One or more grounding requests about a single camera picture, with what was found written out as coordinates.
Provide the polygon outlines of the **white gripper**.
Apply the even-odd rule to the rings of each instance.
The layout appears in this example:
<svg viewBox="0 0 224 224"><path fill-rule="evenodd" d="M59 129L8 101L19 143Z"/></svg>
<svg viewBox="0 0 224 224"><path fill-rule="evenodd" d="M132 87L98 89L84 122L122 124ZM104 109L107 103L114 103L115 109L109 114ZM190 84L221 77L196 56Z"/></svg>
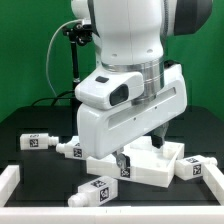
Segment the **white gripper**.
<svg viewBox="0 0 224 224"><path fill-rule="evenodd" d="M156 93L154 100L135 104L137 98L109 110L93 108L80 101L78 135L81 147L88 155L102 159L114 152L117 166L126 169L130 166L130 157L115 151L150 131L152 145L161 148L168 121L186 108L182 67L175 64L165 70L164 87Z"/></svg>

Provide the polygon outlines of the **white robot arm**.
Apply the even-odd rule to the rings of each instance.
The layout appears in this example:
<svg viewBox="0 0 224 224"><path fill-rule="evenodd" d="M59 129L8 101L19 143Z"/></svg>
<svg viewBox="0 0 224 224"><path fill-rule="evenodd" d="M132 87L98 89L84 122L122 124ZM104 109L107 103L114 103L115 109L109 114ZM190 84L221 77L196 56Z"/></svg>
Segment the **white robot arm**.
<svg viewBox="0 0 224 224"><path fill-rule="evenodd" d="M75 88L82 149L96 159L113 155L130 166L123 147L146 133L164 144L168 121L187 105L182 67L164 63L169 35L197 32L213 0L72 0L74 14L90 22L96 69Z"/></svg>

